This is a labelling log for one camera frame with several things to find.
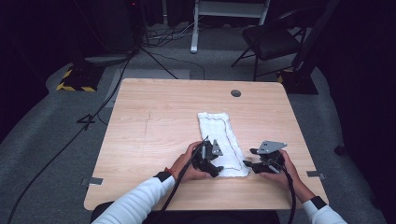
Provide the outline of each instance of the table leg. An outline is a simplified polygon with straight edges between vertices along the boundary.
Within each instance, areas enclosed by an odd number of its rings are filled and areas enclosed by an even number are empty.
[[[199,15],[199,0],[195,0],[194,9],[194,29],[192,31],[191,53],[198,51],[198,15]]]

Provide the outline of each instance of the black chair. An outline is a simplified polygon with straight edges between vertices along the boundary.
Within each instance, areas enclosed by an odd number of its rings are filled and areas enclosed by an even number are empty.
[[[298,64],[291,63],[291,66],[257,75],[259,60],[268,61],[298,53],[303,48],[307,29],[315,25],[318,18],[323,14],[324,9],[324,7],[299,8],[281,15],[267,24],[246,28],[242,32],[242,36],[247,42],[248,48],[231,67],[234,67],[241,59],[256,56],[253,76],[253,80],[256,81],[256,77],[295,67],[295,65],[298,66]],[[289,29],[294,28],[299,28],[299,30],[292,34]],[[300,41],[297,40],[297,35],[301,36]],[[246,56],[250,50],[253,51],[253,54]]]

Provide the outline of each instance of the metal bracket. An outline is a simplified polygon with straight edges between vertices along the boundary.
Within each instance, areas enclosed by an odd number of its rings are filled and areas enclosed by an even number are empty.
[[[90,185],[102,185],[102,183],[103,183],[103,178],[91,177],[91,178],[83,178],[79,184],[89,187]]]
[[[279,142],[272,142],[272,141],[263,141],[262,145],[260,146],[257,154],[269,154],[271,152],[275,152],[280,150],[282,147],[286,147],[288,144],[286,143],[279,143]]]
[[[222,151],[221,151],[221,149],[219,147],[218,140],[216,140],[216,139],[213,140],[212,153],[213,153],[213,155],[217,155],[217,156],[222,156],[223,155]]]
[[[314,177],[317,176],[320,179],[326,179],[326,175],[324,174],[320,174],[318,171],[307,171],[306,174],[308,175],[308,177]]]

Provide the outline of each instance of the white stand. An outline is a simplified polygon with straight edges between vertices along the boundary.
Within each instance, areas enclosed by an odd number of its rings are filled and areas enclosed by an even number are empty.
[[[227,16],[260,18],[259,25],[264,23],[271,0],[265,4],[206,2],[195,0],[194,29],[192,32],[191,53],[198,51],[198,16]]]

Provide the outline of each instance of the wire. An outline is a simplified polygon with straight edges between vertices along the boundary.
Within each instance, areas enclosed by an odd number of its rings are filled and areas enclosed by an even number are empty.
[[[99,120],[100,120],[103,124],[105,124],[106,126],[108,125],[108,123],[104,122],[104,121],[100,118],[100,113],[98,114],[98,118],[99,118]]]
[[[291,175],[288,173],[288,170],[286,169],[285,166],[280,165],[275,161],[271,161],[271,162],[277,165],[278,167],[280,167],[283,170],[283,172],[285,172],[286,178],[288,179],[290,194],[291,194],[291,211],[290,211],[288,224],[291,224],[293,222],[294,214],[296,211],[296,193],[293,186],[293,179],[291,178]]]
[[[108,60],[108,61],[103,61],[103,62],[93,62],[93,61],[87,61],[87,59],[85,59],[88,63],[92,64],[93,66],[98,66],[98,67],[107,67],[107,66],[111,66],[111,65],[115,65],[115,64],[119,64],[119,63],[124,63],[125,61],[127,61],[129,58],[129,54],[126,54],[124,58],[120,58],[120,59],[114,59],[114,60]]]
[[[192,27],[193,25],[194,25],[194,22],[191,23],[191,24],[189,24],[189,25],[186,26],[185,28],[181,28],[182,31],[180,31],[178,34],[175,34],[175,28],[174,28],[174,30],[173,30],[172,33],[165,35],[166,31],[168,31],[168,30],[166,30],[162,35],[156,35],[156,36],[150,38],[150,39],[158,39],[157,44],[150,44],[150,43],[144,43],[144,42],[142,42],[142,46],[147,47],[147,48],[162,47],[162,46],[168,44],[169,42],[171,42],[172,40],[179,40],[179,39],[184,38],[184,37],[187,36],[187,35],[192,35],[192,32],[191,32],[191,33],[187,33],[187,34],[185,34],[185,35],[183,35],[183,33],[186,32],[186,31],[188,31],[188,30],[193,29],[193,27]]]
[[[58,152],[55,154],[55,156],[52,157],[52,159],[47,162],[47,164],[35,175],[35,177],[33,177],[33,179],[29,182],[29,184],[26,186],[26,188],[23,190],[23,192],[21,193],[21,195],[19,196],[18,200],[15,202],[14,206],[12,207],[11,213],[9,214],[8,217],[8,221],[7,224],[11,223],[12,218],[14,217],[15,211],[17,210],[18,205],[21,202],[22,197],[24,196],[24,194],[27,192],[27,190],[33,185],[33,183],[35,183],[35,181],[38,179],[38,177],[52,164],[53,161],[55,161],[59,155],[62,154],[62,152],[64,152],[67,147],[70,146],[70,144],[82,133],[82,131],[85,130],[85,128],[91,123],[91,121],[93,120],[94,117],[96,117],[99,112],[106,106],[106,104],[108,103],[108,101],[111,99],[111,97],[114,95],[114,93],[116,92],[118,86],[120,85],[120,82],[122,81],[122,77],[123,77],[123,73],[125,71],[126,65],[128,65],[129,61],[131,61],[131,59],[133,58],[134,53],[131,54],[131,56],[129,57],[129,59],[127,60],[126,63],[123,64],[123,69],[122,72],[120,74],[120,79],[117,82],[116,87],[114,88],[113,92],[111,92],[111,94],[107,97],[107,99],[101,104],[101,106],[99,107],[99,109],[93,114],[93,116],[91,116],[87,123],[84,124],[84,126],[72,137],[72,139],[70,139],[66,145]]]
[[[179,59],[176,59],[176,58],[166,57],[166,56],[163,56],[163,55],[161,55],[161,54],[159,54],[159,53],[150,52],[150,54],[158,55],[158,56],[161,56],[161,57],[163,57],[163,58],[165,58],[165,59],[175,60],[175,61],[178,61],[178,62],[181,62],[181,63],[191,63],[191,64],[195,64],[195,65],[201,67],[201,69],[202,69],[202,71],[203,71],[203,77],[204,77],[204,80],[205,80],[205,69],[204,69],[200,64],[198,64],[198,63],[192,63],[192,62],[182,61],[182,60],[179,60]]]
[[[187,169],[189,168],[191,162],[192,162],[192,158],[194,158],[196,156],[196,154],[202,150],[202,147],[204,146],[204,141],[206,141],[208,139],[209,136],[207,136],[202,143],[200,144],[200,146],[198,146],[194,153],[192,153],[190,159],[186,162],[186,164],[183,166],[183,169],[180,171],[180,173],[178,174],[178,179],[175,183],[174,188],[172,189],[172,192],[170,193],[168,199],[166,200],[165,204],[163,205],[163,208],[160,211],[160,214],[158,214],[157,218],[155,219],[154,223],[159,223],[159,220],[161,219],[161,217],[163,216],[163,213],[165,212],[166,208],[168,207],[169,203],[171,202],[173,196],[175,195],[178,186],[180,185],[181,179],[183,178],[183,175],[186,173]]]
[[[178,79],[178,77],[176,77],[175,75],[173,75],[173,73],[171,73],[168,69],[166,69],[160,62],[158,62],[158,60],[156,58],[154,58],[154,56],[151,55],[150,52],[146,51],[145,49],[143,49],[142,47],[140,47],[143,51],[145,51],[148,56],[150,56],[152,59],[154,59],[154,61],[159,64],[167,73],[169,73],[172,77],[174,77],[175,79]]]

